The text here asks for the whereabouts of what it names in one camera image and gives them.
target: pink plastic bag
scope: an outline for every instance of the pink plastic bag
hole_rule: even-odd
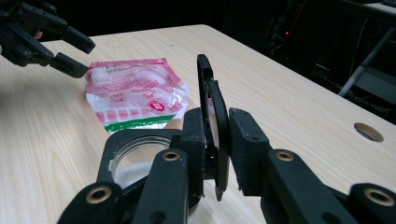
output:
[[[109,133],[163,128],[188,106],[188,87],[164,58],[95,62],[86,78],[87,100]]]

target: light wood tabletop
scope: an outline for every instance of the light wood tabletop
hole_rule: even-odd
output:
[[[248,111],[273,148],[291,150],[326,185],[344,193],[356,183],[396,191],[396,126],[205,25],[93,36],[92,62],[165,58],[199,106],[196,59],[204,54],[227,107]],[[86,79],[51,67],[18,67],[0,58],[0,223],[56,223],[77,193],[95,182],[109,134],[85,97]],[[182,119],[165,128],[181,128]],[[357,132],[372,127],[372,141]],[[233,168],[217,202],[214,181],[189,223],[265,223],[260,199],[244,197]]]

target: robotic arm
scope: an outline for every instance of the robotic arm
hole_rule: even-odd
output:
[[[54,54],[35,39],[39,31],[51,32],[75,48],[90,53],[95,44],[56,14],[56,7],[41,0],[0,0],[0,49],[10,62],[26,66],[51,66],[70,77],[82,77],[88,67],[59,52]]]

